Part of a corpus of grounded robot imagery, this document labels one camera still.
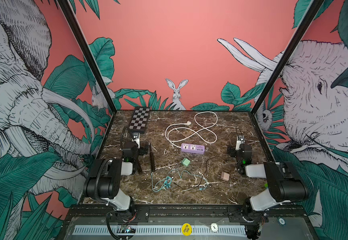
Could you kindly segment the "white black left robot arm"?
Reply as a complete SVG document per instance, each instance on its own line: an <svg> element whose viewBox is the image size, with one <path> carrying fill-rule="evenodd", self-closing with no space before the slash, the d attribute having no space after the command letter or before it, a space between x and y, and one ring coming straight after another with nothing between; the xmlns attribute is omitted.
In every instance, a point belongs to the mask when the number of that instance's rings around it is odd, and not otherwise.
<svg viewBox="0 0 348 240"><path fill-rule="evenodd" d="M121 190L121 177L143 173L139 156L146 155L148 150L149 144L140 147L135 142L126 142L121 158L94 160L84 183L84 197L112 207L115 211L128 211L134 215L134 200Z"/></svg>

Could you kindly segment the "purple power strip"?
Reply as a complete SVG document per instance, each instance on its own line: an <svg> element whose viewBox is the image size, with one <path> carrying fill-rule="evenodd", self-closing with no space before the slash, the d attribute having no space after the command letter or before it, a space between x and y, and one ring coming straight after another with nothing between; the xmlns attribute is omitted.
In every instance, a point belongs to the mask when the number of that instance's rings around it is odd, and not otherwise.
<svg viewBox="0 0 348 240"><path fill-rule="evenodd" d="M183 153L191 153L191 154L201 154L205 153L205 146L203 145L194 145L194 144L181 144L181 152Z"/></svg>

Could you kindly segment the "green charger plug adapter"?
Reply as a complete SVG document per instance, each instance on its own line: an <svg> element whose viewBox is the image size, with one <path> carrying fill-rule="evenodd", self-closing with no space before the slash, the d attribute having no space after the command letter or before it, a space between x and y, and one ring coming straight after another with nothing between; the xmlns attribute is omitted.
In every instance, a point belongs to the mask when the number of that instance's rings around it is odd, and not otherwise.
<svg viewBox="0 0 348 240"><path fill-rule="evenodd" d="M188 167L190 165L191 161L188 159L188 158L184 158L182 161L181 161L181 164L185 167Z"/></svg>

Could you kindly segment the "white slotted rail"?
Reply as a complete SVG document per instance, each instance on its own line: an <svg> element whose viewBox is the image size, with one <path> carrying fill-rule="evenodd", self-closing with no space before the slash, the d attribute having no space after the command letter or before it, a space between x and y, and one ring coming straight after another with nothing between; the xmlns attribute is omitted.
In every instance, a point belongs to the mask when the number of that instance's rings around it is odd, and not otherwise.
<svg viewBox="0 0 348 240"><path fill-rule="evenodd" d="M215 236L233 236L233 237L245 237L246 231L245 226L222 226L218 225L217 228L212 229L208 226L192 226L192 234L194 236L206 236L206 235L215 235ZM139 225L139 226L130 226L128 228L120 228L119 226L112 226L112 231L117 236L150 236L150 235L183 235L181 232L181 227L179 225ZM72 235L76 236L109 236L110 232L107 226L101 225L76 225Z"/></svg>

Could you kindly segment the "black white checkerboard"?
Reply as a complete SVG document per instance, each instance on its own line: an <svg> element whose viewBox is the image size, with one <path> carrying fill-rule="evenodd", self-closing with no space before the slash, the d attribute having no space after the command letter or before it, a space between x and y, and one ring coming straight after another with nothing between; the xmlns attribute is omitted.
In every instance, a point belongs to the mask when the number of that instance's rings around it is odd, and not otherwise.
<svg viewBox="0 0 348 240"><path fill-rule="evenodd" d="M144 134L147 129L147 124L150 118L150 108L135 107L132 119L129 124L129 130L131 133Z"/></svg>

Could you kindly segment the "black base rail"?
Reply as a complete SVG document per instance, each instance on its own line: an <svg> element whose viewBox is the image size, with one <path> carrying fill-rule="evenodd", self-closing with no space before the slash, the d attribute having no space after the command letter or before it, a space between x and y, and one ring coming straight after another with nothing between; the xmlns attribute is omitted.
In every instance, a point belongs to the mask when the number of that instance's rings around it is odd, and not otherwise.
<svg viewBox="0 0 348 240"><path fill-rule="evenodd" d="M249 223L250 221L268 221L270 218L302 218L308 220L303 207L297 205L278 205L263 212L249 211L241 205L136 205L136 213L114 212L104 205L75 205L71 207L66 217L67 221L73 218L105 219L110 213L112 223L148 223L153 219L168 218L227 218L232 223Z"/></svg>

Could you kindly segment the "yellow round sticker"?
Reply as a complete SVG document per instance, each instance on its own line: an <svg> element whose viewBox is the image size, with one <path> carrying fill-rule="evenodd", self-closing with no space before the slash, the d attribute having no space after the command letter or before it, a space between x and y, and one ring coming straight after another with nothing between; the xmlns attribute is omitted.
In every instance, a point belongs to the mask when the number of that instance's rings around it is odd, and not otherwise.
<svg viewBox="0 0 348 240"><path fill-rule="evenodd" d="M192 226L189 223L185 223L181 227L181 232L184 236L190 236L192 234Z"/></svg>

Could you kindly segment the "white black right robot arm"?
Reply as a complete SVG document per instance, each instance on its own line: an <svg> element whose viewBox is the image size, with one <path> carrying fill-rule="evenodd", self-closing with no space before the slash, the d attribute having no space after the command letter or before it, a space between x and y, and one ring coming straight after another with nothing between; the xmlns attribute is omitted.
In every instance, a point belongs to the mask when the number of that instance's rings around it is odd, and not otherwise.
<svg viewBox="0 0 348 240"><path fill-rule="evenodd" d="M228 147L227 154L236 158L238 172L248 178L267 181L267 188L256 196L249 197L239 210L225 212L227 216L241 214L249 223L255 222L261 212L280 204L295 203L308 199L309 190L291 162L264 162L253 164L252 148L240 144L238 148Z"/></svg>

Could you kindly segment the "pink cube block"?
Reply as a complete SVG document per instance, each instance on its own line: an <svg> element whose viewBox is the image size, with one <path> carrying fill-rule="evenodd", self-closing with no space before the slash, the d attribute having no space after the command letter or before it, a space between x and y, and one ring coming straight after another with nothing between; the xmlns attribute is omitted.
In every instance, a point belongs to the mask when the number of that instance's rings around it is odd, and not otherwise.
<svg viewBox="0 0 348 240"><path fill-rule="evenodd" d="M220 175L220 178L221 178L223 181L228 182L228 181L229 181L229 178L230 178L230 174L228 174L228 173L226 173L226 172L222 172L221 175Z"/></svg>

